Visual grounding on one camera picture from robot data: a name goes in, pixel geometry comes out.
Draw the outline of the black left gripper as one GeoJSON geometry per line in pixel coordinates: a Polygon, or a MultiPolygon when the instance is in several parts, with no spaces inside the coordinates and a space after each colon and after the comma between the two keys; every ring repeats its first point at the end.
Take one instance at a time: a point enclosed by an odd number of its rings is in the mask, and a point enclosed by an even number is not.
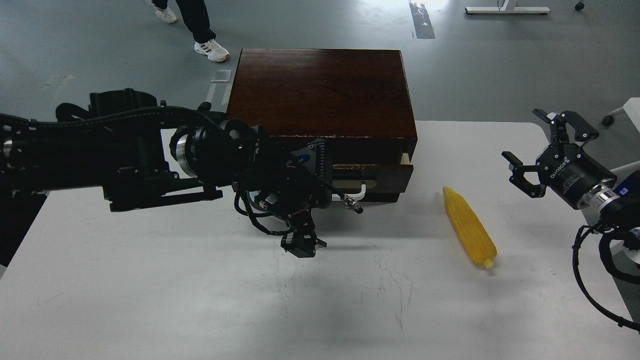
{"type": "MultiPolygon", "coordinates": [[[[294,152],[288,153],[285,171],[276,179],[270,194],[260,195],[260,210],[275,214],[293,214],[309,208],[327,208],[333,191],[333,152],[324,138],[317,138],[294,152]]],[[[281,248],[297,258],[313,258],[318,249],[327,248],[319,239],[311,212],[300,212],[290,219],[291,232],[281,237],[281,248]]]]}

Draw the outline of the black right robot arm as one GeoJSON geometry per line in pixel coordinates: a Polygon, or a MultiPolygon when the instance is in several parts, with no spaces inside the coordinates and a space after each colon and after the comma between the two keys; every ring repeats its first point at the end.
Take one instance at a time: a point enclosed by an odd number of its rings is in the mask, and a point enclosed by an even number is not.
{"type": "Polygon", "coordinates": [[[599,132],[577,112],[557,114],[536,108],[533,114],[549,125],[549,144],[532,165],[523,164],[511,152],[502,152],[509,162],[509,181],[530,198],[542,198],[550,188],[574,210],[592,208],[596,211],[598,221],[581,226],[574,238],[574,278],[585,298],[602,315],[619,327],[638,331],[638,322],[611,312],[590,296],[579,271],[579,251],[587,236],[601,234],[598,251],[605,270],[617,280],[639,284],[638,275],[615,266],[611,250],[614,241],[631,251],[639,249],[639,185],[626,187],[624,194],[615,191],[617,176],[585,152],[585,145],[597,139],[599,132]]]}

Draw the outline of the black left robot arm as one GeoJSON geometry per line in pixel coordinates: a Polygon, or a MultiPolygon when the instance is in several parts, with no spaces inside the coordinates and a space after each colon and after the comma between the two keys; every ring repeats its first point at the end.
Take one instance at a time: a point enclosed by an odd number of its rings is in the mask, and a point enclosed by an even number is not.
{"type": "Polygon", "coordinates": [[[234,208],[281,247],[312,258],[314,208],[332,200],[324,139],[290,152],[260,125],[204,102],[167,105],[131,88],[92,93],[87,109],[63,103],[56,121],[1,115],[1,264],[7,266],[46,193],[101,187],[112,212],[213,201],[235,189],[234,208]]]}

